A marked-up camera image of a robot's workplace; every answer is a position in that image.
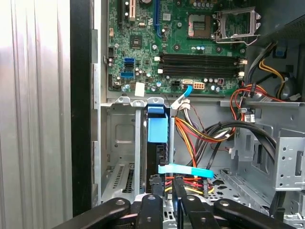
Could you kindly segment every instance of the white sticker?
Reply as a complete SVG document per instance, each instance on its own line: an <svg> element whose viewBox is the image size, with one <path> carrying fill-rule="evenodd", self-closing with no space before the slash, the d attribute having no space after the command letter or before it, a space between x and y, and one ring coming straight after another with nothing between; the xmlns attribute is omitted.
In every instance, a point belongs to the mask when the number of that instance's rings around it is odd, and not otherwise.
<svg viewBox="0 0 305 229"><path fill-rule="evenodd" d="M170 21L171 20L171 14L170 13L164 13L163 14L163 21Z"/></svg>
<svg viewBox="0 0 305 229"><path fill-rule="evenodd" d="M153 18L148 19L148 25L153 25Z"/></svg>
<svg viewBox="0 0 305 229"><path fill-rule="evenodd" d="M144 97L145 94L145 84L137 82L135 84L134 96Z"/></svg>

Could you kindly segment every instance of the blue plastic tab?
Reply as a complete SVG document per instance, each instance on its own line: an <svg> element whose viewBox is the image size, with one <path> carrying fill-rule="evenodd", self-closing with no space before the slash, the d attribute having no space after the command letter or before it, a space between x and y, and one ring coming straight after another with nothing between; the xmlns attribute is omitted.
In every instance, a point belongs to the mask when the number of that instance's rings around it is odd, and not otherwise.
<svg viewBox="0 0 305 229"><path fill-rule="evenodd" d="M148 137L147 141L151 143L167 143L168 138L168 117L148 118Z"/></svg>
<svg viewBox="0 0 305 229"><path fill-rule="evenodd" d="M181 166L176 164L168 164L165 166L158 166L158 172L160 174L164 173L180 173L180 174L188 174L192 176L213 178L214 172L204 168L194 168L190 166Z"/></svg>
<svg viewBox="0 0 305 229"><path fill-rule="evenodd" d="M149 114L164 114L164 106L158 106L158 105L149 105L147 107L147 112Z"/></svg>
<svg viewBox="0 0 305 229"><path fill-rule="evenodd" d="M193 87L192 86L190 86L190 85L187 85L187 89L186 89L186 91L184 92L184 97L186 98L186 97L188 97L191 93L192 93L192 90L193 90Z"/></svg>

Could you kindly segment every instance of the black plastic clip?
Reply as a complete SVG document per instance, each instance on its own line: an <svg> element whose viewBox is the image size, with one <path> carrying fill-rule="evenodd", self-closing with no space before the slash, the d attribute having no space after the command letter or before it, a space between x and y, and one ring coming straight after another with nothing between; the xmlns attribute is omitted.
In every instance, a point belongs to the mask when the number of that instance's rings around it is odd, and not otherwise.
<svg viewBox="0 0 305 229"><path fill-rule="evenodd" d="M253 98L256 90L256 83L252 84L251 91L250 91L250 97Z"/></svg>

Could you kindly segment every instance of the pcie slot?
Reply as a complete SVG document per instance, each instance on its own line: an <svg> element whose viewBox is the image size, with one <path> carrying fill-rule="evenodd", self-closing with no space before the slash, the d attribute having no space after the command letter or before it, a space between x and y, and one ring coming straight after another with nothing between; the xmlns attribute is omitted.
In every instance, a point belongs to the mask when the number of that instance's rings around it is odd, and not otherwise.
<svg viewBox="0 0 305 229"><path fill-rule="evenodd" d="M119 29L122 28L123 25L123 0L117 0L117 23L119 26Z"/></svg>
<svg viewBox="0 0 305 229"><path fill-rule="evenodd" d="M135 0L130 0L129 2L129 20L135 21Z"/></svg>
<svg viewBox="0 0 305 229"><path fill-rule="evenodd" d="M154 0L154 9L153 9L153 26L156 30L157 36L162 37L160 34L160 0Z"/></svg>

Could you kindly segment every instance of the corrugated metal surface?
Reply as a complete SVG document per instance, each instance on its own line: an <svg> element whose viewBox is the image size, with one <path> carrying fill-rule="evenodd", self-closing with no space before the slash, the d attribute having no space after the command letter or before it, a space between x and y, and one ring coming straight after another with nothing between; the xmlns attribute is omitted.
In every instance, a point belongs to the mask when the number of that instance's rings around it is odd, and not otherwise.
<svg viewBox="0 0 305 229"><path fill-rule="evenodd" d="M0 3L0 228L72 217L69 0Z"/></svg>

